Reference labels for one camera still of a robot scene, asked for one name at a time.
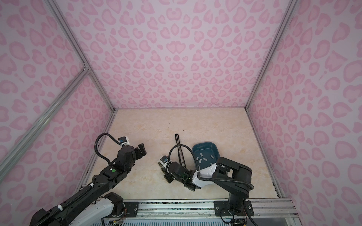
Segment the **black stapler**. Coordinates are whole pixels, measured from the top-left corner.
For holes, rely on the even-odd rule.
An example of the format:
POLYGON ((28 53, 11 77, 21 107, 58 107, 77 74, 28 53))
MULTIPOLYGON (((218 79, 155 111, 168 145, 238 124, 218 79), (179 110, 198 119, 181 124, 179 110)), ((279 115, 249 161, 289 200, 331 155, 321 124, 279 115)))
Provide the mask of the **black stapler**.
MULTIPOLYGON (((180 145, 180 144, 181 144, 179 134, 175 134, 175 141, 176 141, 176 145, 180 145)), ((177 147, 177 150, 178 150, 179 162, 180 162, 181 166, 186 169, 187 166, 186 166, 186 163, 185 163, 185 159, 184 159, 182 147, 181 147, 181 146, 178 146, 178 147, 177 147)))

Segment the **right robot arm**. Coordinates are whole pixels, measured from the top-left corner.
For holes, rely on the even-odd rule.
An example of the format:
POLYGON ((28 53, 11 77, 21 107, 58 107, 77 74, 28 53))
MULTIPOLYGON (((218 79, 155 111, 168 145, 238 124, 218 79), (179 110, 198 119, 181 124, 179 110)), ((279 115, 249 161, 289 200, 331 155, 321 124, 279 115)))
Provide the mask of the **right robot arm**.
POLYGON ((166 156, 158 161, 158 165, 168 183, 178 181, 193 192, 208 185, 218 185, 229 193, 227 213, 234 216, 247 215, 247 199, 254 189, 251 183, 252 170, 248 166, 220 157, 207 168, 188 170, 166 156))

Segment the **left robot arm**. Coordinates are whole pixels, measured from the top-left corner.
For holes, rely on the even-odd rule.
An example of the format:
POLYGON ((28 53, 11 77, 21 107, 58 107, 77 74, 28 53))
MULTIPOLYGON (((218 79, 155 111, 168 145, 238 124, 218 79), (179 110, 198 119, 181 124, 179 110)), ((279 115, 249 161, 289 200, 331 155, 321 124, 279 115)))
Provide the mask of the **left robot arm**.
POLYGON ((46 211, 37 211, 30 222, 31 226, 68 226, 90 204, 104 193, 110 191, 131 172, 135 162, 147 154, 143 143, 138 147, 124 145, 118 151, 117 158, 91 183, 61 204, 46 211))

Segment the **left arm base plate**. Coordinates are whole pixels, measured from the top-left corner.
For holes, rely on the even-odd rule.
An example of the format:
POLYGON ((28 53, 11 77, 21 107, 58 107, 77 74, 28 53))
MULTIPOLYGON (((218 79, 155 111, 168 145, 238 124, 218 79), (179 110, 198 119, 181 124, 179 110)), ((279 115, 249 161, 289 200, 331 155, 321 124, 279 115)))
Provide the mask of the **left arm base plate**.
POLYGON ((137 217, 139 202, 124 202, 123 218, 135 218, 137 217))

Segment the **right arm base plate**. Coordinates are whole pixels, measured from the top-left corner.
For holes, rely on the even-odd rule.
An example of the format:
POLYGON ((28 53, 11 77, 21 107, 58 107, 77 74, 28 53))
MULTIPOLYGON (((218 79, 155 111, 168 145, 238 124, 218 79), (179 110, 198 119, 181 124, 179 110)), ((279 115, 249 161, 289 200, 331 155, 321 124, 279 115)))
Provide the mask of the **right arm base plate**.
POLYGON ((214 201, 214 210, 217 217, 245 217, 254 216, 253 206, 250 200, 246 200, 241 205, 240 210, 232 209, 227 201, 214 201))

